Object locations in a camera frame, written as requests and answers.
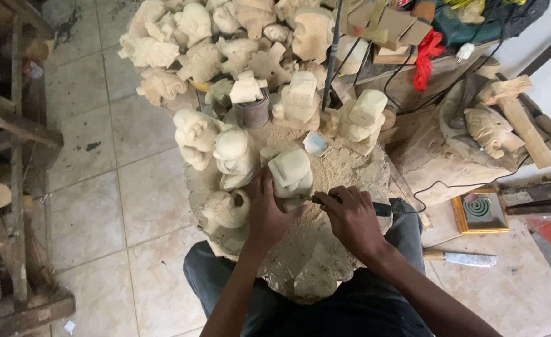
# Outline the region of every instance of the small white paper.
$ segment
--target small white paper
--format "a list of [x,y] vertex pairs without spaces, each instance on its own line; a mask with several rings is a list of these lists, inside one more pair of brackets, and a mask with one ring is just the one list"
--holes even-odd
[[76,327],[76,323],[74,323],[72,321],[67,321],[67,323],[65,324],[63,329],[67,330],[70,335],[73,335],[73,328],[75,328],[75,327]]

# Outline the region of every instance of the red plastic bag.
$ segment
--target red plastic bag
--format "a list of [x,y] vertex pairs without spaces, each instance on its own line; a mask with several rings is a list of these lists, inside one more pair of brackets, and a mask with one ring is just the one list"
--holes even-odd
[[443,46],[438,46],[442,41],[442,33],[436,32],[433,28],[423,38],[419,46],[417,47],[417,59],[415,60],[415,66],[417,67],[417,73],[413,79],[413,87],[415,91],[425,91],[427,89],[427,82],[431,76],[431,61],[430,56],[438,56],[444,51]]

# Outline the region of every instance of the dark pants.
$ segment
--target dark pants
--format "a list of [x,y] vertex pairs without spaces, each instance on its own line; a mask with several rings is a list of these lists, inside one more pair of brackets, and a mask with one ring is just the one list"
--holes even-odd
[[[422,231],[423,224],[417,214],[394,215],[392,226],[384,238],[396,247],[413,267],[425,273],[421,248]],[[215,308],[235,265],[226,258],[216,257],[207,241],[194,244],[186,255],[184,274],[199,298],[207,318]],[[353,278],[343,282],[332,297],[351,293],[365,293],[406,302],[395,287],[366,268],[354,271]],[[293,310],[296,306],[297,304],[271,290],[265,280],[256,279],[248,300],[248,312],[241,335],[248,336],[272,315],[283,310]]]

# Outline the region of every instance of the hand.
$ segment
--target hand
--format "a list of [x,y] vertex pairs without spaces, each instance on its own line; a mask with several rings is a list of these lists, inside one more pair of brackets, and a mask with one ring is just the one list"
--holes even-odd
[[250,205],[248,222],[250,234],[247,243],[265,256],[273,246],[284,237],[284,234],[301,217],[307,205],[290,213],[279,210],[273,196],[273,175],[269,167],[258,172],[254,181],[254,200]]
[[324,192],[315,192],[325,204],[322,210],[329,217],[333,234],[346,249],[364,264],[384,255],[380,252],[389,244],[381,233],[369,193],[359,191],[356,186],[339,186],[330,189],[329,194],[339,195],[342,203]]

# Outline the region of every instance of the right hand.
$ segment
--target right hand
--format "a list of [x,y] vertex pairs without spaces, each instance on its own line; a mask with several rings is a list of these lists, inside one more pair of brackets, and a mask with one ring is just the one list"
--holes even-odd
[[[339,195],[342,203],[338,203],[328,194]],[[315,192],[315,196],[325,204],[322,210],[329,217],[333,234],[346,249],[364,264],[384,255],[381,251],[389,243],[381,233],[369,193],[360,191],[356,186],[339,186],[330,189],[328,194]]]

